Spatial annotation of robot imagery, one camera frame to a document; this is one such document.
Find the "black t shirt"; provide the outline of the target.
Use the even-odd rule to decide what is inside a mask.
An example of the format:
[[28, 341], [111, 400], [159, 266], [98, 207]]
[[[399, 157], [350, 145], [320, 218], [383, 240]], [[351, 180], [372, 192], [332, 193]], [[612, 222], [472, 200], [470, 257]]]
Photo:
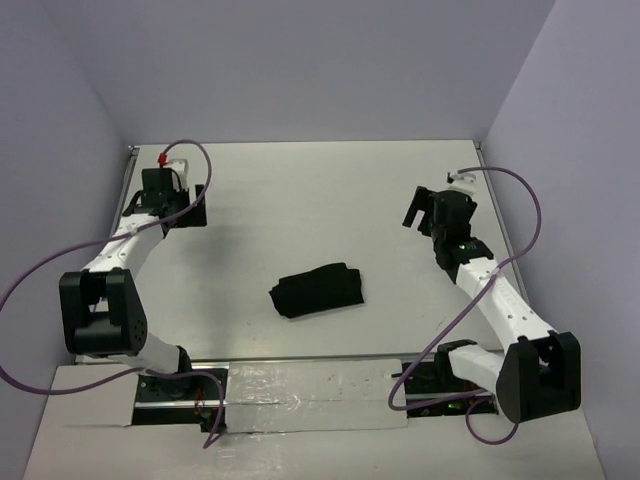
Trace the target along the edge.
[[344, 262], [283, 277], [269, 296], [279, 315], [287, 319], [364, 303], [360, 271]]

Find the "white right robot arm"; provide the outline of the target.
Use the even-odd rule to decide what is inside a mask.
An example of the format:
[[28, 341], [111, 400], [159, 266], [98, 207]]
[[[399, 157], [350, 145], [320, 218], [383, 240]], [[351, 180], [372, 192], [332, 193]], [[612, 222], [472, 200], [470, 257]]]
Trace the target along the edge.
[[447, 391], [469, 381], [493, 394], [513, 423], [576, 410], [581, 405], [581, 347], [538, 316], [501, 273], [493, 252], [472, 236], [477, 208], [471, 196], [449, 188], [417, 187], [403, 220], [431, 239], [435, 260], [466, 293], [496, 334], [502, 354], [472, 340], [438, 346], [434, 377]]

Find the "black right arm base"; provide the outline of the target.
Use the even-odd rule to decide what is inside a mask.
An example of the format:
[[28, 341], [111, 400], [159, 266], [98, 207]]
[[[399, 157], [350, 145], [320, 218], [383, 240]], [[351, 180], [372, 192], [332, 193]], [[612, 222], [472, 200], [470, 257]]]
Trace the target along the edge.
[[[404, 381], [405, 403], [410, 405], [425, 400], [468, 393], [475, 389], [478, 389], [478, 386], [467, 380], [455, 377], [445, 378], [439, 373], [432, 360], [422, 362]], [[471, 405], [482, 398], [488, 398], [488, 401], [479, 405], [474, 412], [477, 414], [496, 414], [497, 408], [491, 395], [483, 393], [474, 397], [445, 401], [431, 407], [411, 409], [407, 411], [407, 416], [409, 418], [460, 416], [464, 415]]]

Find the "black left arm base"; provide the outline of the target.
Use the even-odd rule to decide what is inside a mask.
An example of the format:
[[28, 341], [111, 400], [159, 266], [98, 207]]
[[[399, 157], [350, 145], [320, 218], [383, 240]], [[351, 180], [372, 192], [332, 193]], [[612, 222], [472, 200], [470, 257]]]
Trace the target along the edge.
[[202, 433], [209, 433], [219, 407], [219, 391], [208, 377], [167, 380], [141, 375], [131, 423], [134, 426], [197, 425]]

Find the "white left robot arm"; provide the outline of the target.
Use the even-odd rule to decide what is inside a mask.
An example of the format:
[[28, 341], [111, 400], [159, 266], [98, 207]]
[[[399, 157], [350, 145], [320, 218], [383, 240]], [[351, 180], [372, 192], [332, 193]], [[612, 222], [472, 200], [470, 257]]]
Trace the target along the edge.
[[142, 188], [119, 219], [118, 239], [59, 281], [67, 350], [161, 373], [160, 387], [177, 399], [194, 390], [191, 360], [184, 348], [150, 333], [135, 278], [170, 230], [207, 225], [203, 191], [202, 184], [189, 184], [185, 159], [144, 169]]

